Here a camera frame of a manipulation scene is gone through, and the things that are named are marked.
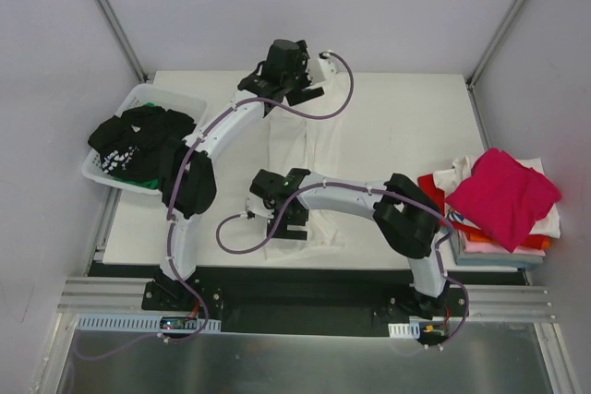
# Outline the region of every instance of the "black cloth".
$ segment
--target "black cloth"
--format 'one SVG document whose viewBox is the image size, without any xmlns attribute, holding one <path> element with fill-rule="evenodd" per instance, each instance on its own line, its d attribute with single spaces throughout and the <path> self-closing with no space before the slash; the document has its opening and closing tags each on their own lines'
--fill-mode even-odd
<svg viewBox="0 0 591 394">
<path fill-rule="evenodd" d="M 89 145 L 101 155 L 105 173 L 125 181 L 148 182 L 158 178 L 160 150 L 166 139 L 181 139 L 195 126 L 193 118 L 184 113 L 143 105 L 100 124 L 90 135 Z"/>
</svg>

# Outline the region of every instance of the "white table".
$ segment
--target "white table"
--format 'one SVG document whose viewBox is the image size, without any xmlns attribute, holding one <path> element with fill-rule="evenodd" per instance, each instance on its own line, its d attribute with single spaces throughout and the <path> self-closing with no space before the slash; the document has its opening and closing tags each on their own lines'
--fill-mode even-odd
<svg viewBox="0 0 591 394">
<path fill-rule="evenodd" d="M 212 116 L 225 106 L 246 72 L 159 71 L 154 85 L 189 90 L 207 100 Z M 371 221 L 335 214 L 346 239 L 338 252 L 308 258 L 266 260 L 262 250 L 233 256 L 215 242 L 219 221 L 244 209 L 248 188 L 268 165 L 266 122 L 253 127 L 215 164 L 218 196 L 204 214 L 196 248 L 202 266 L 264 266 L 337 269 L 408 269 Z M 456 75 L 356 74 L 356 91 L 342 125 L 339 176 L 388 179 L 404 173 L 416 179 L 449 168 L 452 159 L 483 152 L 464 78 Z M 124 191 L 103 257 L 108 264 L 159 264 L 167 222 L 159 197 Z M 245 249 L 262 239 L 262 221 L 239 220 L 224 227 L 223 239 Z M 458 267 L 448 245 L 441 248 L 447 269 L 513 271 L 509 267 Z"/>
</svg>

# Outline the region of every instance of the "white wall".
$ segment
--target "white wall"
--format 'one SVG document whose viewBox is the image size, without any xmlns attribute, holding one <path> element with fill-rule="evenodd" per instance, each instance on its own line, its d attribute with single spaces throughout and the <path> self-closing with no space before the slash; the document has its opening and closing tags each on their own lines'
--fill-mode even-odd
<svg viewBox="0 0 591 394">
<path fill-rule="evenodd" d="M 79 168 L 135 84 L 93 0 L 0 0 L 0 392 L 29 392 L 105 188 Z"/>
<path fill-rule="evenodd" d="M 338 51 L 357 71 L 465 76 L 511 1 L 110 0 L 148 72 L 252 69 L 286 38 Z"/>
<path fill-rule="evenodd" d="M 562 191 L 563 236 L 536 280 L 552 289 L 591 392 L 591 0 L 531 0 L 477 92 L 494 145 L 541 157 Z"/>
</svg>

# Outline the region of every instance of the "white cloth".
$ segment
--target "white cloth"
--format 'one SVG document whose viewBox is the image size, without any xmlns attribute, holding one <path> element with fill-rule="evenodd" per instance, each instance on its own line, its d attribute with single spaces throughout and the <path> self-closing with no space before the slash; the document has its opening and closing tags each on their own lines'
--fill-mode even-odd
<svg viewBox="0 0 591 394">
<path fill-rule="evenodd" d="M 297 105 L 304 113 L 324 115 L 337 110 L 346 98 L 344 73 L 324 87 L 324 95 Z M 285 175 L 292 168 L 334 177 L 337 175 L 341 116 L 329 120 L 304 119 L 285 110 L 269 114 L 269 171 Z M 264 248 L 266 260 L 313 257 L 344 247 L 344 236 L 326 211 L 309 212 L 307 241 L 272 239 Z"/>
<path fill-rule="evenodd" d="M 436 171 L 433 173 L 433 182 L 435 183 L 435 186 L 443 190 L 445 196 L 448 196 L 457 189 L 463 180 L 472 176 L 472 166 L 476 160 L 476 156 L 465 156 L 460 159 L 455 159 L 452 162 L 453 168 L 450 170 Z M 541 159 L 531 159 L 528 161 L 518 162 L 526 168 L 533 168 L 538 173 L 544 173 Z M 468 219 L 464 219 L 462 223 L 478 228 Z M 561 237 L 561 218 L 558 214 L 556 205 L 552 205 L 552 208 L 544 219 L 536 222 L 530 234 L 542 234 L 549 237 L 554 237 L 556 239 Z"/>
</svg>

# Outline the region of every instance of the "plastic basket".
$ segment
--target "plastic basket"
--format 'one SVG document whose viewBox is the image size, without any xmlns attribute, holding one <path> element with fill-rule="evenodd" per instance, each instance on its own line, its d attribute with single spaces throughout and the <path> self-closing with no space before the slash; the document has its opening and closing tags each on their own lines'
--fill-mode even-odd
<svg viewBox="0 0 591 394">
<path fill-rule="evenodd" d="M 137 108 L 148 102 L 162 106 L 165 109 L 173 109 L 190 115 L 197 123 L 197 128 L 200 128 L 205 123 L 207 114 L 206 101 L 195 96 L 187 95 L 186 93 L 165 90 L 148 84 L 137 85 L 131 90 L 115 115 L 121 117 L 123 111 L 130 108 Z M 82 163 L 82 175 L 99 184 L 125 189 L 134 193 L 150 194 L 153 196 L 160 194 L 160 191 L 157 189 L 142 188 L 141 186 L 130 185 L 115 180 L 109 174 L 103 173 L 101 163 L 99 153 L 91 149 L 84 163 Z"/>
</svg>

